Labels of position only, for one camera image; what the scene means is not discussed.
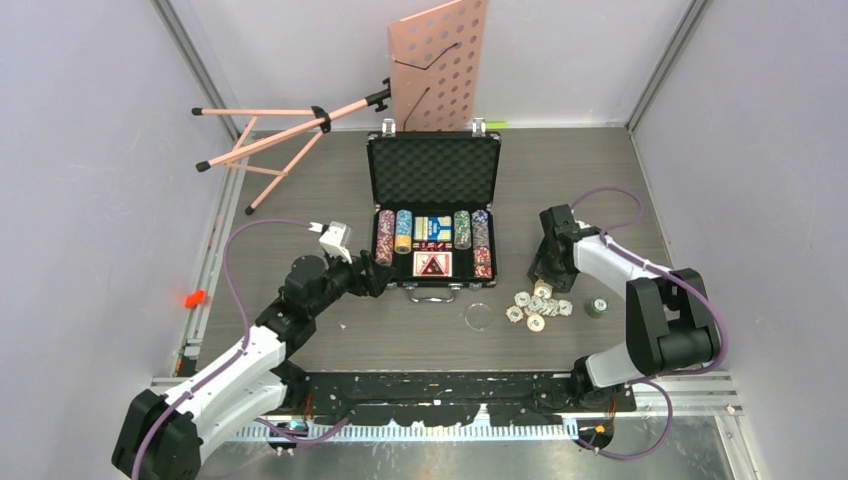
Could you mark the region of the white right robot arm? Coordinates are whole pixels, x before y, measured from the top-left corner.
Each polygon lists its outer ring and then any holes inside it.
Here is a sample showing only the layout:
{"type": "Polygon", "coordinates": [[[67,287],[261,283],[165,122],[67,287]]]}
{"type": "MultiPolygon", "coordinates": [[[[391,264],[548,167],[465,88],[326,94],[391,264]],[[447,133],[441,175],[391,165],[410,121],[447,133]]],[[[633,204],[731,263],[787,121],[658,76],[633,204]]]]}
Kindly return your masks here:
{"type": "Polygon", "coordinates": [[[625,302],[622,343],[575,361],[566,387],[584,410],[596,410],[635,380],[700,374],[720,363],[722,332],[703,279],[693,269],[670,270],[579,223],[569,205],[539,215],[543,237],[528,276],[568,293],[579,275],[600,281],[625,302]]]}

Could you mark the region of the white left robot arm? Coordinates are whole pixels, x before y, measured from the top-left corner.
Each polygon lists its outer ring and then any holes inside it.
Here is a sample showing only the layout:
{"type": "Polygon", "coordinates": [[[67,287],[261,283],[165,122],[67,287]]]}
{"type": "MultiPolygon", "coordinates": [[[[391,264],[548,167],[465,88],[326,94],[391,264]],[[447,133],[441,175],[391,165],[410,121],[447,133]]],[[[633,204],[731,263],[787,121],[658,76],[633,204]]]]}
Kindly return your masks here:
{"type": "Polygon", "coordinates": [[[318,315],[346,294],[379,297],[395,274],[368,251],[350,261],[296,259],[277,298],[227,352],[164,393],[146,389],[133,398],[112,465],[130,479],[194,479],[255,418],[298,412],[307,375],[289,359],[315,333],[318,315]]]}

